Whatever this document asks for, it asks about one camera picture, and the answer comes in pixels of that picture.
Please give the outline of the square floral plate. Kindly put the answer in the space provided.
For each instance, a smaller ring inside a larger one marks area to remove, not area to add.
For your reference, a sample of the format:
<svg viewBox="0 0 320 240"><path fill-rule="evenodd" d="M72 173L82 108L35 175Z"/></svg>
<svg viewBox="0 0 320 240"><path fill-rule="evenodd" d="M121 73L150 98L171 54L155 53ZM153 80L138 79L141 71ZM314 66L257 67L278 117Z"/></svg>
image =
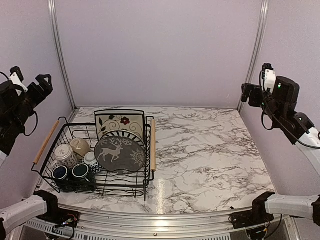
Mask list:
<svg viewBox="0 0 320 240"><path fill-rule="evenodd" d="M97 138L110 131L125 130L145 139L145 112L135 109L105 109L94 112Z"/></svg>

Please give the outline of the grey reindeer plate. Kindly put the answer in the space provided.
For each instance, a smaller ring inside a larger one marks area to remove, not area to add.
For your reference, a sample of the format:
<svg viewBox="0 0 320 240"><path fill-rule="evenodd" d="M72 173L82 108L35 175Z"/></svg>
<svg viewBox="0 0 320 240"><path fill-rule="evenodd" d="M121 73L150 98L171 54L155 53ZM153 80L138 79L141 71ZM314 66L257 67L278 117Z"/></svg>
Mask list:
<svg viewBox="0 0 320 240"><path fill-rule="evenodd" d="M135 173L144 167L146 152L135 141L120 136L101 139L94 148L97 162L109 172Z"/></svg>

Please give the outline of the striped round plate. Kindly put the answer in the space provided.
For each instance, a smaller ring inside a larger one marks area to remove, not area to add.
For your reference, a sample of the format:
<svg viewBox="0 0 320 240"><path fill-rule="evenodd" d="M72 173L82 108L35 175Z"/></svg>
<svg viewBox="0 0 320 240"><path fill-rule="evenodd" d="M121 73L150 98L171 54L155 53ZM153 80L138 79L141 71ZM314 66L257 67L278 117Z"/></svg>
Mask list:
<svg viewBox="0 0 320 240"><path fill-rule="evenodd" d="M100 140L106 138L106 137L123 137L123 138L128 138L130 140L133 140L137 144L139 144L143 149L146 148L146 145L144 141L136 134L129 132L127 130L111 130L107 133L105 133Z"/></svg>

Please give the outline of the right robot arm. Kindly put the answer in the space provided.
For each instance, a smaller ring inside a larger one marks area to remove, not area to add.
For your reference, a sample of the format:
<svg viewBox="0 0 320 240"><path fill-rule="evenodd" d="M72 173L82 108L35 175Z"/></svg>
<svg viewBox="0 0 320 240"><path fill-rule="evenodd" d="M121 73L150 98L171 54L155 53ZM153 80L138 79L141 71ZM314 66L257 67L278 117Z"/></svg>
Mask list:
<svg viewBox="0 0 320 240"><path fill-rule="evenodd" d="M308 159L316 172L320 171L320 132L302 112L296 112L300 86L293 80L278 76L272 90L261 84L244 83L241 101L261 108L272 121L272 129L280 129L288 140ZM320 224L320 197L280 195L267 191L252 202L247 219L258 224L273 214L312 220Z"/></svg>

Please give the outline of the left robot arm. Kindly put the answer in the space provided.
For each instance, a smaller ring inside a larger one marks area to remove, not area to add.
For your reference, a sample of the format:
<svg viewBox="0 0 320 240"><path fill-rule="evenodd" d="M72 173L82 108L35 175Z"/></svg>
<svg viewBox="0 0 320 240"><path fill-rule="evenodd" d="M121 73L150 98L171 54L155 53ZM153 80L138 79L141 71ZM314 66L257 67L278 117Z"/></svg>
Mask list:
<svg viewBox="0 0 320 240"><path fill-rule="evenodd" d="M7 80L0 84L0 164L10 155L19 135L27 135L25 124L35 108L53 91L52 76L40 74L27 90Z"/></svg>

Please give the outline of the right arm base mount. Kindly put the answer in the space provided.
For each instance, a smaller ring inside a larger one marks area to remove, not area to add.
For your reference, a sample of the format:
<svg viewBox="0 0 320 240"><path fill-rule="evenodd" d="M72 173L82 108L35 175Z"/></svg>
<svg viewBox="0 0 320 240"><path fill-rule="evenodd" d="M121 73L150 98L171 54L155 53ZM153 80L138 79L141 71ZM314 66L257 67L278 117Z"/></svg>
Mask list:
<svg viewBox="0 0 320 240"><path fill-rule="evenodd" d="M251 210L230 214L228 220L233 225L233 228L252 227L273 221L275 218L272 214L267 213L265 203L269 197L275 194L275 192L267 191L253 200Z"/></svg>

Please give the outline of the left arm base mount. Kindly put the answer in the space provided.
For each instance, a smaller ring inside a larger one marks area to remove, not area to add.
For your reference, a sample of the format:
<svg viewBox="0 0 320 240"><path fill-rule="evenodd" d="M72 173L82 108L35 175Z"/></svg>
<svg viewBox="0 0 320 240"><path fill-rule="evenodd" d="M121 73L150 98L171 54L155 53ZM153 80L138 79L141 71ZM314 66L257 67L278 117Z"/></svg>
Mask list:
<svg viewBox="0 0 320 240"><path fill-rule="evenodd" d="M77 227L80 216L78 211L60 208L58 197L50 192L38 190L34 192L34 195L41 197L47 206L46 213L37 216L38 219L55 224L56 228L64 226Z"/></svg>

